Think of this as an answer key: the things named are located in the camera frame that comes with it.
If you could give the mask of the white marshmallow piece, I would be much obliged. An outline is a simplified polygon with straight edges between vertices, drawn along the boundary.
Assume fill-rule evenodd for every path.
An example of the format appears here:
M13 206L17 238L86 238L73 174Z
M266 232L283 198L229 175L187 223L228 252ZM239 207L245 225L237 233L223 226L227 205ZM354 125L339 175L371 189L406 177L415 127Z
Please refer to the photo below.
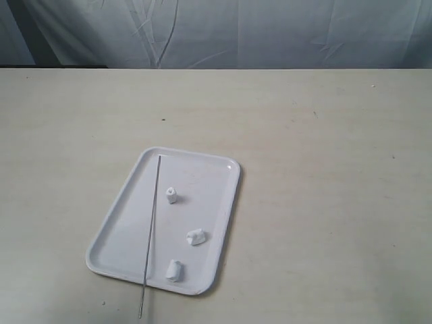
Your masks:
M169 262L167 270L165 272L166 280L170 282L180 282L183 277L183 263L179 260L172 259Z
M191 246L198 246L206 241L205 231L201 228L189 231L186 234L186 241Z
M174 187L169 187L165 192L167 201L169 204L174 204L177 202L178 194L176 192L176 189Z

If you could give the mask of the thin metal skewer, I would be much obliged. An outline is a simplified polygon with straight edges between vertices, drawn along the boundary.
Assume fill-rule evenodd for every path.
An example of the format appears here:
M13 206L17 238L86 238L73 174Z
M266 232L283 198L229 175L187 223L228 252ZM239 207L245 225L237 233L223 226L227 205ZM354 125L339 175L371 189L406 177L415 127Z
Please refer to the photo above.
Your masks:
M148 230L148 241L147 241L147 247L146 247L146 258L145 258L145 262L144 262L143 282L142 282L142 291L141 291L141 298L140 298L140 308L139 308L139 313L138 313L138 319L139 320L141 320L143 310L144 310L144 299L145 299L145 289L146 289L146 282L147 282L147 272L148 272L148 267L149 267L149 256L150 256L151 241L152 241L152 235L153 235L153 226L154 226L154 222L155 222L155 215L156 215L156 209L157 209L157 195L158 195L160 167L161 167L161 155L158 155L157 169L156 169L156 176L155 176L155 187L154 187L154 192L153 192L153 203L152 203L152 209L151 209L151 219L150 219L150 225L149 225L149 230Z

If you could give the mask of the white rectangular plastic tray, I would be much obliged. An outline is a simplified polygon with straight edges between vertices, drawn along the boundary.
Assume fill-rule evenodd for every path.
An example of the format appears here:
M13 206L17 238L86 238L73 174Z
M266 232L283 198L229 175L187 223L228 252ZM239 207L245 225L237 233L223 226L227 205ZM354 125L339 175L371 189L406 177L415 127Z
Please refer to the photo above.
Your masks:
M161 167L146 284L195 296L215 281L241 175L237 161L173 148L153 147L138 158L86 253L87 267L100 275L142 284L158 155ZM178 199L165 195L174 187ZM191 246L189 231L201 228L206 241ZM165 272L170 260L183 263L180 282Z

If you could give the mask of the white backdrop curtain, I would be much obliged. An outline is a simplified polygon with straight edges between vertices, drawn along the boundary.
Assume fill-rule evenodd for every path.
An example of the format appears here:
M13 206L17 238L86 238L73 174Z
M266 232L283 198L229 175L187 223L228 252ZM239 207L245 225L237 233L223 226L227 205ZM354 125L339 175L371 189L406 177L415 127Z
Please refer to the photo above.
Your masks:
M2 1L1 65L431 67L430 1Z

